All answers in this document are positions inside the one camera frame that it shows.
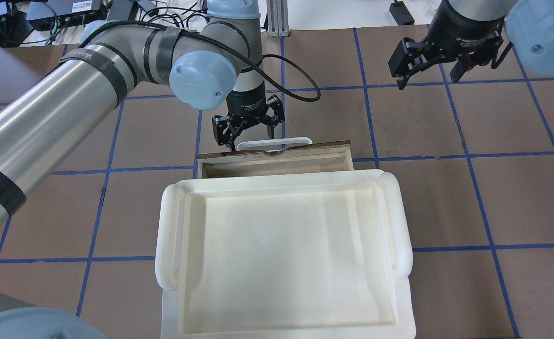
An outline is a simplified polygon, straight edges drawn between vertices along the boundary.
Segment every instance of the robotic arm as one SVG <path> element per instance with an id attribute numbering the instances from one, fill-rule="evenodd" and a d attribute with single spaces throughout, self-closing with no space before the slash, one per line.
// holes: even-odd
<path id="1" fill-rule="evenodd" d="M 139 82 L 169 85 L 197 110 L 226 99 L 228 116 L 214 117 L 214 133 L 231 147 L 244 129 L 263 123 L 272 137 L 284 120 L 281 101 L 265 101 L 263 78 L 296 99 L 320 98 L 312 79 L 317 96 L 305 98 L 262 71 L 257 0 L 208 0 L 208 15 L 201 34 L 137 21 L 97 25 L 55 70 L 0 112 L 0 225 Z M 268 116 L 269 107 L 277 113 Z"/>
<path id="2" fill-rule="evenodd" d="M 522 63 L 554 75 L 554 0 L 442 0 L 424 40 L 400 41 L 388 62 L 391 75 L 404 89 L 411 76 L 436 64 L 456 62 L 454 83 L 476 66 L 495 69 L 512 48 L 509 43 L 497 57 L 504 25 Z"/>

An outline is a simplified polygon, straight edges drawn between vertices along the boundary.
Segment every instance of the white handle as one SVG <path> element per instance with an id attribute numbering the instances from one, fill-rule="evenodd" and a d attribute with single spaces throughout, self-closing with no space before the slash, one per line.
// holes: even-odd
<path id="1" fill-rule="evenodd" d="M 286 139 L 269 139 L 257 141 L 244 141 L 238 144 L 236 150 L 257 150 L 262 146 L 289 145 L 289 144 L 307 144 L 311 145 L 313 141 L 307 137 L 288 137 Z"/>
<path id="2" fill-rule="evenodd" d="M 400 187 L 395 176 L 388 172 L 379 176 L 377 184 L 384 190 L 386 197 L 392 242 L 396 253 L 396 263 L 392 266 L 392 275 L 398 279 L 406 279 L 411 274 L 413 267 L 413 249 L 405 210 L 402 206 Z"/>
<path id="3" fill-rule="evenodd" d="M 163 290 L 176 290 L 179 284 L 178 272 L 175 270 L 175 256 L 179 254 L 177 245 L 180 247 L 182 230 L 175 227 L 175 220 L 179 202 L 184 197 L 185 191 L 177 184 L 166 187 L 162 195 L 155 268 L 156 280 Z"/>

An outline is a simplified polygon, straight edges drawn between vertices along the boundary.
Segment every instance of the white tray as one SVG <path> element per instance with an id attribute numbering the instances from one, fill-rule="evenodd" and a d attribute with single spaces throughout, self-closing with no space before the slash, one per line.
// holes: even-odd
<path id="1" fill-rule="evenodd" d="M 378 169 L 184 180 L 163 193 L 163 339 L 412 339 L 413 254 Z"/>

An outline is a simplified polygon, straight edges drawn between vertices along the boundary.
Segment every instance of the white floor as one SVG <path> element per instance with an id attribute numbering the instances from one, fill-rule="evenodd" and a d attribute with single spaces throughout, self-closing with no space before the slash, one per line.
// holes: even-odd
<path id="1" fill-rule="evenodd" d="M 190 7 L 197 0 L 165 0 L 170 6 Z M 288 0 L 288 23 L 292 30 L 329 30 L 368 26 L 395 26 L 389 13 L 392 0 Z M 404 0 L 415 18 L 415 24 L 429 24 L 440 0 Z M 259 0 L 261 23 L 264 22 L 267 4 Z M 27 3 L 19 4 L 22 11 L 28 10 Z M 191 27 L 201 30 L 204 20 L 195 17 Z M 84 32 L 82 26 L 69 27 L 57 37 L 55 43 L 80 43 Z M 49 32 L 34 31 L 24 42 L 39 41 L 49 37 Z"/>

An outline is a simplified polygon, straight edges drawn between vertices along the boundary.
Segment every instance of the cable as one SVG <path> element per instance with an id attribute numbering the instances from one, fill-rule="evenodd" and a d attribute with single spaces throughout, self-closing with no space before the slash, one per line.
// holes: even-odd
<path id="1" fill-rule="evenodd" d="M 9 41 L 10 43 L 19 43 L 20 45 L 30 45 L 30 43 L 42 43 L 42 42 L 45 42 L 49 39 L 44 39 L 44 40 L 39 40 L 39 41 L 30 41 L 30 42 L 22 42 L 22 43 L 19 43 L 19 42 L 15 42 L 15 41 Z"/>
<path id="2" fill-rule="evenodd" d="M 163 8 L 165 8 L 165 9 L 180 9 L 180 10 L 182 10 L 182 11 L 185 11 L 184 13 L 187 13 L 187 12 L 189 12 L 189 11 L 192 11 L 192 12 L 194 12 L 194 13 L 204 13 L 204 14 L 206 13 L 205 11 L 201 11 L 201 10 L 198 10 L 198 9 L 189 9 L 189 8 L 183 8 L 183 7 L 172 7 L 172 6 L 156 7 L 156 8 L 154 8 L 154 9 L 150 9 L 149 11 L 146 11 L 146 12 L 143 14 L 143 17 L 141 17 L 141 20 L 140 20 L 140 21 L 143 21 L 143 19 L 145 19 L 146 16 L 152 17 L 152 16 L 150 15 L 150 13 L 153 12 L 153 11 L 155 11 L 156 9 L 163 9 Z"/>
<path id="3" fill-rule="evenodd" d="M 189 38 L 192 38 L 192 39 L 195 39 L 195 40 L 207 42 L 211 45 L 214 45 L 214 46 L 216 46 L 220 49 L 225 50 L 226 52 L 229 52 L 230 54 L 232 54 L 236 58 L 238 58 L 241 61 L 245 62 L 245 64 L 247 64 L 252 69 L 254 69 L 254 71 L 257 71 L 260 74 L 260 76 L 262 76 L 265 80 L 267 80 L 271 85 L 275 86 L 275 88 L 277 88 L 278 90 L 280 90 L 284 94 L 286 94 L 286 95 L 288 95 L 288 96 L 290 96 L 294 99 L 298 99 L 300 101 L 314 102 L 314 101 L 318 101 L 321 98 L 321 90 L 318 88 L 318 86 L 315 83 L 315 81 L 313 80 L 313 78 L 311 78 L 311 76 L 308 73 L 306 73 L 303 69 L 301 69 L 300 66 L 295 64 L 292 60 L 289 60 L 288 58 L 285 58 L 284 56 L 278 56 L 276 54 L 266 54 L 266 55 L 262 56 L 262 58 L 267 58 L 267 57 L 278 58 L 278 59 L 283 60 L 284 62 L 287 62 L 288 64 L 292 65 L 300 73 L 302 73 L 310 81 L 311 84 L 313 84 L 313 88 L 314 88 L 315 92 L 317 93 L 316 97 L 314 97 L 314 98 L 301 97 L 300 95 L 297 95 L 297 94 L 294 94 L 294 93 L 290 92 L 289 90 L 287 90 L 286 88 L 284 88 L 283 86 L 278 84 L 277 81 L 275 81 L 271 77 L 269 77 L 262 69 L 260 69 L 260 67 L 256 66 L 256 64 L 254 64 L 254 62 L 252 62 L 250 59 L 246 58 L 245 56 L 241 55 L 240 52 L 232 49 L 231 47 L 228 47 L 227 45 L 225 45 L 224 43 L 222 43 L 220 41 L 216 41 L 216 40 L 214 40 L 210 37 L 206 37 L 206 36 L 203 36 L 201 34 L 188 32 L 188 31 L 185 31 L 185 30 L 181 31 L 180 34 L 182 34 L 182 36 L 189 37 Z"/>
<path id="4" fill-rule="evenodd" d="M 47 4 L 46 2 L 42 2 L 42 4 L 44 4 L 45 6 L 47 6 L 48 9 L 51 9 L 51 12 L 53 12 L 53 16 L 54 16 L 55 19 L 57 20 L 57 18 L 59 17 L 59 15 L 57 15 L 57 12 L 55 12 L 55 9 L 53 9 L 53 7 L 49 6 L 49 4 Z"/>
<path id="5" fill-rule="evenodd" d="M 65 24 L 64 26 L 59 28 L 53 35 L 49 36 L 49 45 L 55 42 L 57 40 L 57 36 L 59 36 L 59 33 L 61 33 L 67 27 L 68 27 L 68 24 Z"/>
<path id="6" fill-rule="evenodd" d="M 187 28 L 189 28 L 189 20 L 191 20 L 191 18 L 193 17 L 196 17 L 196 16 L 201 16 L 203 17 L 205 20 L 206 20 L 206 24 L 208 23 L 208 17 L 206 15 L 202 15 L 200 13 L 193 13 L 192 15 L 189 15 L 186 19 L 185 19 L 185 26 Z"/>
<path id="7" fill-rule="evenodd" d="M 116 26 L 125 26 L 125 25 L 147 26 L 147 27 L 158 28 L 163 31 L 165 31 L 166 28 L 168 28 L 168 26 L 156 24 L 154 22 L 144 22 L 144 21 L 134 21 L 134 20 L 107 22 L 107 24 L 102 25 L 101 27 L 97 28 L 94 32 L 90 33 L 90 35 L 80 45 L 78 45 L 78 48 L 83 48 L 84 46 L 87 46 L 88 43 L 92 41 L 92 39 L 94 39 L 102 32 L 109 30 L 109 28 L 113 28 Z"/>
<path id="8" fill-rule="evenodd" d="M 92 32 L 78 46 L 78 48 L 85 47 L 86 45 L 88 45 L 88 43 L 90 43 L 90 41 L 92 41 L 92 39 L 94 39 L 96 36 L 98 36 L 102 32 L 104 32 L 106 30 L 109 30 L 109 28 L 113 28 L 113 27 L 116 27 L 116 26 L 124 26 L 124 25 L 148 26 L 148 27 L 158 28 L 158 29 L 163 30 L 163 31 L 165 31 L 168 28 L 167 26 L 160 25 L 160 24 L 155 24 L 154 22 L 144 22 L 144 21 L 114 21 L 114 22 L 108 22 L 107 24 L 99 27 L 97 30 Z M 279 60 L 283 60 L 284 62 L 287 62 L 288 64 L 292 65 L 294 68 L 296 68 L 300 73 L 302 73 L 310 81 L 310 83 L 313 85 L 313 88 L 314 88 L 315 92 L 317 93 L 316 97 L 314 97 L 314 98 L 301 97 L 300 95 L 297 95 L 293 92 L 290 92 L 289 90 L 287 90 L 286 88 L 284 88 L 283 86 L 278 84 L 277 81 L 275 81 L 271 77 L 269 77 L 260 67 L 256 66 L 256 64 L 254 64 L 254 62 L 252 62 L 250 59 L 246 58 L 240 52 L 232 49 L 231 47 L 228 47 L 227 45 L 225 45 L 224 43 L 222 43 L 220 41 L 214 40 L 210 37 L 203 36 L 201 34 L 192 33 L 192 32 L 189 32 L 187 30 L 182 30 L 180 32 L 180 34 L 182 36 L 189 37 L 191 39 L 204 41 L 206 43 L 214 45 L 214 46 L 216 46 L 216 47 L 232 54 L 233 56 L 235 56 L 236 58 L 238 58 L 242 62 L 244 62 L 246 65 L 248 65 L 249 67 L 251 67 L 252 69 L 257 71 L 260 74 L 260 76 L 262 76 L 262 78 L 267 80 L 271 85 L 275 86 L 275 88 L 277 88 L 278 90 L 280 90 L 284 94 L 286 94 L 286 95 L 288 95 L 288 96 L 290 96 L 294 99 L 297 99 L 297 100 L 300 100 L 300 101 L 306 101 L 306 102 L 314 102 L 314 101 L 318 101 L 321 98 L 321 90 L 320 90 L 320 88 L 318 88 L 318 86 L 315 83 L 315 81 L 313 80 L 313 78 L 308 73 L 306 73 L 306 71 L 304 71 L 300 66 L 298 66 L 295 62 L 293 62 L 292 60 L 289 60 L 285 56 L 278 56 L 276 54 L 266 54 L 266 55 L 262 56 L 262 58 L 263 59 L 264 58 L 278 58 Z"/>
<path id="9" fill-rule="evenodd" d="M 492 69 L 497 69 L 497 67 L 499 67 L 499 65 L 501 65 L 501 63 L 503 62 L 503 60 L 505 60 L 505 57 L 507 56 L 507 54 L 509 53 L 509 51 L 512 50 L 512 47 L 513 47 L 513 43 L 510 41 L 507 46 L 505 46 L 505 49 L 503 50 L 503 52 L 501 53 L 501 56 L 499 56 L 499 59 L 497 61 L 495 61 L 495 58 L 493 58 L 493 61 L 492 63 L 490 64 L 490 68 Z"/>

